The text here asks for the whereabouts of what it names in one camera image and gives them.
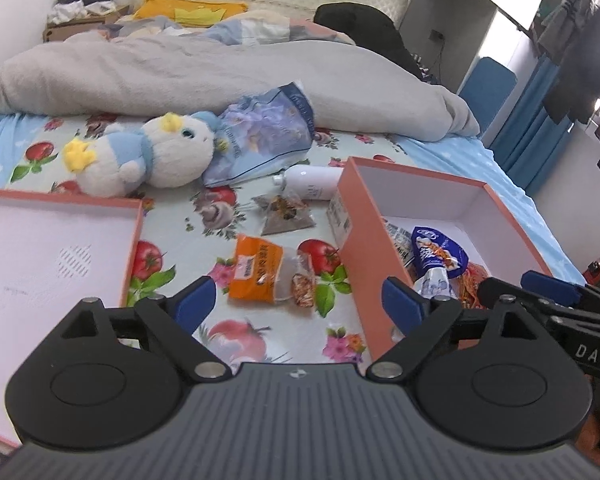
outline blue bed sheet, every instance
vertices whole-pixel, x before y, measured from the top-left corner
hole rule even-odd
[[[565,282],[585,283],[582,274],[560,248],[533,200],[513,184],[493,160],[493,152],[486,149],[480,140],[450,135],[438,142],[420,142],[394,136],[394,142],[421,168],[453,173],[490,184],[520,222],[554,276]]]
[[[13,168],[22,158],[46,117],[13,114],[0,117],[0,187],[4,187]]]

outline wall outlet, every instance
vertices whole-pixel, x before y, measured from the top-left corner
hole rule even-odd
[[[431,33],[429,34],[429,39],[435,43],[440,43],[445,41],[445,35],[442,34],[442,32],[438,32],[435,28],[432,28]]]

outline white bottle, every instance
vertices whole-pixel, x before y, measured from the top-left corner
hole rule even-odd
[[[331,200],[338,188],[342,168],[296,164],[273,177],[274,186],[288,187],[303,200]]]

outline orange pillow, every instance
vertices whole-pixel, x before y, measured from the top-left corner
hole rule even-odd
[[[134,14],[135,20],[142,18],[152,18],[154,16],[166,16],[170,20],[176,19],[176,9],[180,12],[193,12],[199,9],[209,9],[211,12],[224,10],[222,18],[229,18],[236,14],[245,12],[248,8],[247,4],[233,2],[195,2],[192,0],[144,0],[142,6],[136,10]]]

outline gray ribbed panel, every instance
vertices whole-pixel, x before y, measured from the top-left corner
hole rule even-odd
[[[303,378],[290,375],[301,368]],[[196,387],[151,436],[100,453],[24,446],[0,480],[598,480],[570,446],[483,452],[427,425],[398,386],[351,365],[245,364]]]

